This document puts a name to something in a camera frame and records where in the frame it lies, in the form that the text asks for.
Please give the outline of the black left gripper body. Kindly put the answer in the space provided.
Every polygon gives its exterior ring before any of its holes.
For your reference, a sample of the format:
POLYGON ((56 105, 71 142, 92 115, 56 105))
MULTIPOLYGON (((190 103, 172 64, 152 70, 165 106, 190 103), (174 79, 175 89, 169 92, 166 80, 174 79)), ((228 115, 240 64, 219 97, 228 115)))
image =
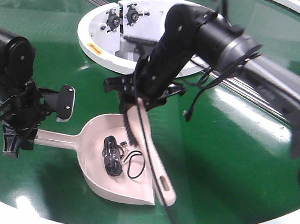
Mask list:
POLYGON ((33 79, 21 86, 0 82, 0 122, 17 131, 36 128, 57 111, 58 97, 59 91, 39 88, 33 79))

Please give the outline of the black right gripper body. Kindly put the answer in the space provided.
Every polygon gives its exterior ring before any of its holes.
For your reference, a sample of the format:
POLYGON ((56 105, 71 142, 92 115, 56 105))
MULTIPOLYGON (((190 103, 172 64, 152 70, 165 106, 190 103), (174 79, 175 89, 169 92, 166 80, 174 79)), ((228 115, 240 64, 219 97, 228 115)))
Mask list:
POLYGON ((132 75, 121 75, 114 78, 106 78, 104 80, 104 92, 116 91, 119 98, 119 108, 128 109, 129 107, 136 105, 136 96, 142 98, 145 109, 147 111, 165 105, 167 99, 170 96, 179 94, 180 96, 186 93, 186 88, 183 84, 172 82, 160 97, 151 98, 144 95, 141 91, 137 90, 134 86, 132 75))

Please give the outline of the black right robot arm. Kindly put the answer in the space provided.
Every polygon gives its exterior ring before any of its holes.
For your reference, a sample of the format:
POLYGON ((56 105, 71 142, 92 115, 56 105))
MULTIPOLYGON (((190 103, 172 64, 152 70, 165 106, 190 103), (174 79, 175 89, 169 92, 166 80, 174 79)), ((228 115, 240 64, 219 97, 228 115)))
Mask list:
POLYGON ((212 88, 232 77, 243 78, 292 127, 291 156, 300 156, 300 76, 259 55, 261 45, 244 29, 229 24, 226 15, 201 6, 173 5, 165 20, 165 32, 150 53, 137 44, 140 57, 133 73, 104 82, 106 92, 116 90, 129 142, 138 144, 145 121, 137 102, 146 109, 166 103, 176 93, 171 83, 193 55, 216 71, 212 88))

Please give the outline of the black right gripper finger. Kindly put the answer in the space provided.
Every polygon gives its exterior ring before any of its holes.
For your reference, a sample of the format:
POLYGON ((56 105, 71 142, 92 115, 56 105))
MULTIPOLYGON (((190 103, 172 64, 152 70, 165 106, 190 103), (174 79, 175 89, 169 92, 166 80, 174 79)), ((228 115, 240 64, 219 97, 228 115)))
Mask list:
POLYGON ((120 113, 123 115, 124 127, 126 129, 126 134, 127 134, 127 139, 129 141, 129 144, 132 146, 138 146, 138 142, 134 134, 132 133, 130 127, 130 121, 128 117, 128 111, 131 110, 133 107, 136 107, 136 104, 132 103, 131 97, 120 96, 119 100, 120 100, 119 109, 120 109, 120 113))

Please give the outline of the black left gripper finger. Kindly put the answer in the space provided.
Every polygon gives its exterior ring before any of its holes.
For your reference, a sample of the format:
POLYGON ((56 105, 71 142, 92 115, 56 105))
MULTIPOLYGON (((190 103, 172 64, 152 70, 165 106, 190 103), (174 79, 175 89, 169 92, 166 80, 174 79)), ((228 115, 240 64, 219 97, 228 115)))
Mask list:
POLYGON ((37 134, 37 128, 17 130, 3 125, 3 155, 9 158, 18 158, 19 149, 32 151, 37 134))

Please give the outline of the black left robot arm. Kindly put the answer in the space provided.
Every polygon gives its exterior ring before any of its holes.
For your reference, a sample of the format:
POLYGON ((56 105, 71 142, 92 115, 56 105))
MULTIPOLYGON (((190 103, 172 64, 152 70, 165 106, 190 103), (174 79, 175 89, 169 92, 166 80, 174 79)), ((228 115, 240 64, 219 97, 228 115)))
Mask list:
POLYGON ((3 154, 17 158, 32 150, 37 127, 57 111, 59 92, 39 88, 33 79, 35 48, 25 38, 0 27, 0 122, 3 154))

